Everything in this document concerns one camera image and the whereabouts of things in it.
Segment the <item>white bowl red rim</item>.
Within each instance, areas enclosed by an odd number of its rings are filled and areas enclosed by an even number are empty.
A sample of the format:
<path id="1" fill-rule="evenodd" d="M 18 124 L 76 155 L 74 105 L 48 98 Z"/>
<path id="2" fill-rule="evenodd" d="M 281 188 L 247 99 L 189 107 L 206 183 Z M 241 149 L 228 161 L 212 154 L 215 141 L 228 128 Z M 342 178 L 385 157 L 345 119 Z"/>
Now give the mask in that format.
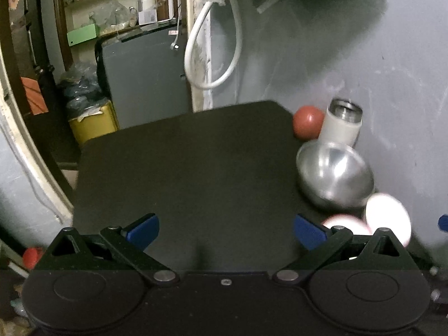
<path id="1" fill-rule="evenodd" d="M 412 223 L 408 211 L 395 197 L 387 193 L 375 193 L 365 206 L 364 220 L 371 231 L 389 228 L 407 247 L 412 237 Z"/>
<path id="2" fill-rule="evenodd" d="M 355 235 L 372 235 L 370 228 L 359 218 L 348 214 L 338 214 L 326 218 L 322 225 L 327 228 L 343 226 Z"/>

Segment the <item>deep steel bowl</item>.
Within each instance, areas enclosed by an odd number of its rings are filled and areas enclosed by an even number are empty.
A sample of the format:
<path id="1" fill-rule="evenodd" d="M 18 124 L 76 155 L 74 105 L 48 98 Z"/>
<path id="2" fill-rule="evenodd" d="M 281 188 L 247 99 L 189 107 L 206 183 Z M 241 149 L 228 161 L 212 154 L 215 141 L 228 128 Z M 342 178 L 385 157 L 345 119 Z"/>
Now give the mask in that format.
<path id="1" fill-rule="evenodd" d="M 296 155 L 298 185 L 320 208 L 349 211 L 366 206 L 374 193 L 374 174 L 352 147 L 312 140 Z"/>

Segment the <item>white steel thermos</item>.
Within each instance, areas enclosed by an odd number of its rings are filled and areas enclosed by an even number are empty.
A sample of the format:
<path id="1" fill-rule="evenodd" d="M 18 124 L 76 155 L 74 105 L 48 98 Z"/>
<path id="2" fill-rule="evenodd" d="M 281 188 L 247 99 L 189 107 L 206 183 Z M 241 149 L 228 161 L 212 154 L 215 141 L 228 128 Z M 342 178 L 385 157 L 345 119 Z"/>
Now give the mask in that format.
<path id="1" fill-rule="evenodd" d="M 361 106 L 350 99 L 335 97 L 326 109 L 318 139 L 353 147 L 363 119 Z"/>

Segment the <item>red ball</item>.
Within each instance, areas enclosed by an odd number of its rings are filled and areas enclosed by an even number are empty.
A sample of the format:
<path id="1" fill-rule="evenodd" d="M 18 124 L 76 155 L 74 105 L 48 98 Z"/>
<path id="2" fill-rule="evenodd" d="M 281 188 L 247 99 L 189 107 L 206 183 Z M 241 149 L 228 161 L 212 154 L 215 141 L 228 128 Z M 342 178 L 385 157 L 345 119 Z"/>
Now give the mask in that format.
<path id="1" fill-rule="evenodd" d="M 317 139 L 323 126 L 325 114 L 315 106 L 302 106 L 293 115 L 293 131 L 300 140 Z"/>

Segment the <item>yellow bin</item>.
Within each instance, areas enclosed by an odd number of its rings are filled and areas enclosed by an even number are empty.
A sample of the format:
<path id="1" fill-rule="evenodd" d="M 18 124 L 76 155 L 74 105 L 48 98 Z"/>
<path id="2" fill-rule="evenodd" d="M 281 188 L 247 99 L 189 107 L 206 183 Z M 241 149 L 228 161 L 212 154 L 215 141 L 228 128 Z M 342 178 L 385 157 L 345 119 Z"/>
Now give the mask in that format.
<path id="1" fill-rule="evenodd" d="M 69 125 L 79 147 L 96 137 L 119 130 L 114 107 L 107 99 L 86 108 L 81 115 L 70 119 Z"/>

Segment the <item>orange crate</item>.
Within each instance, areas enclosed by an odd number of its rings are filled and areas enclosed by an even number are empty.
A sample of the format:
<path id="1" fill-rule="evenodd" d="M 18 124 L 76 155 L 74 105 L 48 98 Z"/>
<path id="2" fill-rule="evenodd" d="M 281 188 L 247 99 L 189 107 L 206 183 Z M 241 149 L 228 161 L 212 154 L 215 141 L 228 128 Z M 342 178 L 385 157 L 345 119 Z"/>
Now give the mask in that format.
<path id="1" fill-rule="evenodd" d="M 47 113 L 49 110 L 40 91 L 38 82 L 28 77 L 21 77 L 21 81 L 33 115 Z"/>

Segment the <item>dark grey cabinet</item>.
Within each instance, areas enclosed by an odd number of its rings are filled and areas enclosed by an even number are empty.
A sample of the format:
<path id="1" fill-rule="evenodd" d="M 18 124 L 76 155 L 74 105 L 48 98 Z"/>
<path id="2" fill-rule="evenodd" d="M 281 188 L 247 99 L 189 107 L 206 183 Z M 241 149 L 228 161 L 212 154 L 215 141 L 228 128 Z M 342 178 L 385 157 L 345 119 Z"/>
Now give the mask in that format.
<path id="1" fill-rule="evenodd" d="M 174 22 L 104 36 L 95 44 L 99 85 L 121 129 L 187 114 L 186 35 Z"/>

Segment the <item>green box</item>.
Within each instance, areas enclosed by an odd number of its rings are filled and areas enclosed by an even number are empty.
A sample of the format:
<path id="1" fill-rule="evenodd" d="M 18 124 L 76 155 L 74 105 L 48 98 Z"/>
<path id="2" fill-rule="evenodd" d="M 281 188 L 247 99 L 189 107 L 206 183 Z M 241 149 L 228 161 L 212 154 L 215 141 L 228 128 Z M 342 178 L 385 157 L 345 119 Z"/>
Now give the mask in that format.
<path id="1" fill-rule="evenodd" d="M 96 39 L 99 30 L 95 24 L 88 24 L 84 27 L 72 30 L 67 33 L 67 41 L 70 47 Z"/>

